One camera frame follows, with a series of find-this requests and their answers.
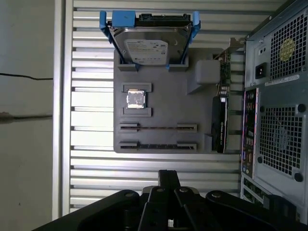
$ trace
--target white wall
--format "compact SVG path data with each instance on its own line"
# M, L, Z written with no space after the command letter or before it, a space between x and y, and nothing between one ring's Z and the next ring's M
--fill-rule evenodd
M52 0L0 1L0 72L53 77ZM51 114L52 81L0 76L0 111ZM0 230L51 221L52 121L0 125Z

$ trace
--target wire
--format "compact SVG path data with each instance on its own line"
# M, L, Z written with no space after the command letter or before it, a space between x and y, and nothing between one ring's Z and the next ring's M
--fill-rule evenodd
M20 78L29 78L31 80L53 80L53 78L34 78L31 76L24 76L24 75L13 75L13 74L6 74L6 73L0 73L0 76L11 76L11 77L20 77Z
M51 119L52 115L29 115L29 116L14 116L15 120L29 120L29 119Z

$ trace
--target mesh grille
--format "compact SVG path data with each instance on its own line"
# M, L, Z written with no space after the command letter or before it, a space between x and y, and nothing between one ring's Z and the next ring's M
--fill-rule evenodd
M303 14L271 37L270 76L280 78L301 71L306 64L307 16Z
M263 163L288 175L300 168L303 118L295 107L267 108L261 116L260 154Z

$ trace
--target gray mounting plate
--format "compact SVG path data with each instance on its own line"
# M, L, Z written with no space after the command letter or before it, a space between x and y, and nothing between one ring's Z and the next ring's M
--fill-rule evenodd
M187 80L195 75L198 60L212 59L221 49L189 49L189 67L185 71L169 72L165 66L141 66L138 72L120 71L119 55L114 62L114 151L118 153L209 153L205 146L206 134L211 133L212 99L217 93L215 84L207 85L194 94L187 94ZM123 83L151 83L146 93L146 108L136 113L124 113L127 93ZM176 130L121 130L121 123L138 123L143 127L176 127L178 124L196 124L196 132ZM121 143L177 144L196 143L196 150L187 149L123 149Z

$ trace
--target hard drive label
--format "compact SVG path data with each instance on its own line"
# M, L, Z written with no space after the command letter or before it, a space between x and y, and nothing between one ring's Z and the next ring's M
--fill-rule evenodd
M127 39L125 46L134 63L140 65L167 64L168 43L164 41Z

